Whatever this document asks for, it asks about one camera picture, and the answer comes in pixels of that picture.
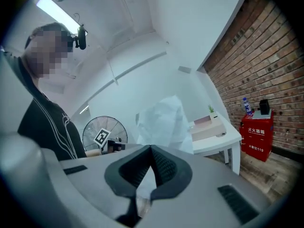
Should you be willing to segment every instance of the white table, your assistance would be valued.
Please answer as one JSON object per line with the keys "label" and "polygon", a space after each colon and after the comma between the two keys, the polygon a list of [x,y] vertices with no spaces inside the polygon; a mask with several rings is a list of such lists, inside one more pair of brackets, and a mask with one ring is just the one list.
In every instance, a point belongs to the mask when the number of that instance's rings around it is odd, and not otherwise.
{"label": "white table", "polygon": [[222,137],[213,136],[206,139],[193,141],[193,152],[201,156],[208,156],[224,151],[225,163],[228,163],[228,149],[232,152],[232,170],[239,175],[239,167],[241,160],[240,143],[242,137],[239,132],[221,115],[217,112],[219,118],[222,120],[226,135]]}

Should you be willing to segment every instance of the white paper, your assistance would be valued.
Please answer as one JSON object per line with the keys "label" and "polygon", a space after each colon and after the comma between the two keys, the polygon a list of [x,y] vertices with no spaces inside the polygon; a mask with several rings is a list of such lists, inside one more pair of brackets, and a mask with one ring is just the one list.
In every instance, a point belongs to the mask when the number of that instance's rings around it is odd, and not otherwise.
{"label": "white paper", "polygon": [[[177,96],[165,98],[140,112],[136,116],[136,125],[139,131],[138,144],[155,144],[193,154],[190,125]],[[137,196],[150,199],[155,188],[155,176],[150,167],[137,189]]]}

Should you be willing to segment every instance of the ceiling light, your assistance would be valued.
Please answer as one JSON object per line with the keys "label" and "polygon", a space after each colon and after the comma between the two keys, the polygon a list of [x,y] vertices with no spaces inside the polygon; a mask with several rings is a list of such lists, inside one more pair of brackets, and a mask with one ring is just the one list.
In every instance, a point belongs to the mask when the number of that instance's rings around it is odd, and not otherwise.
{"label": "ceiling light", "polygon": [[89,106],[87,106],[85,109],[83,109],[79,114],[81,114],[82,112],[84,112],[87,108],[89,108]]}
{"label": "ceiling light", "polygon": [[49,16],[53,17],[57,22],[64,24],[72,34],[77,34],[77,29],[80,25],[64,12],[55,2],[52,0],[39,0],[36,5]]}

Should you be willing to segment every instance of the white plastic bag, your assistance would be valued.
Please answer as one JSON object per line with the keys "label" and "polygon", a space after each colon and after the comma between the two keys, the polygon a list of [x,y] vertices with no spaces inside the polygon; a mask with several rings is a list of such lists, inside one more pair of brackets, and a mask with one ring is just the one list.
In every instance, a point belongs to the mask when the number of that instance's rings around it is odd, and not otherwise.
{"label": "white plastic bag", "polygon": [[136,116],[137,143],[155,144],[193,154],[189,123],[180,99],[171,96]]}

